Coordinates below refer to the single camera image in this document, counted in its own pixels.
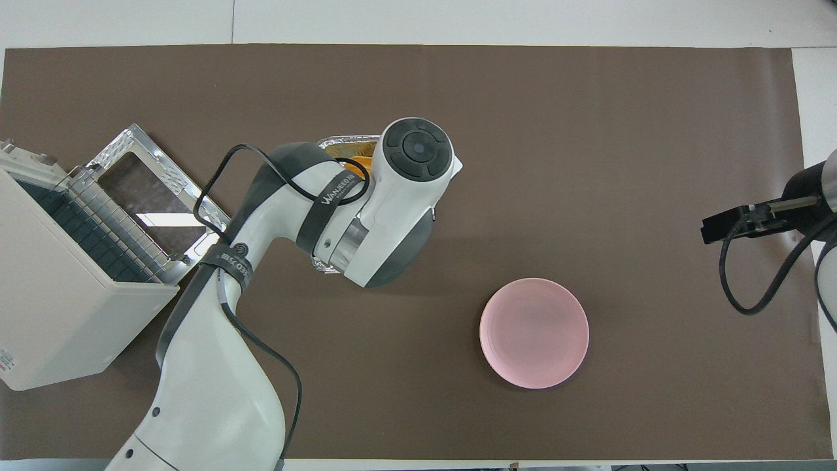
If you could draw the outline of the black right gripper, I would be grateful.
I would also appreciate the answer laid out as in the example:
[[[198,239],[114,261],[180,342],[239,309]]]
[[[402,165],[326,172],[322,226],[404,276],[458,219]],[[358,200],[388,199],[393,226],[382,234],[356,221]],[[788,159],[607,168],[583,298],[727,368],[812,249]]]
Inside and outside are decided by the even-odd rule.
[[[703,218],[703,244],[723,241],[748,214],[751,232],[812,232],[833,215],[833,164],[822,162],[795,173],[777,199]]]

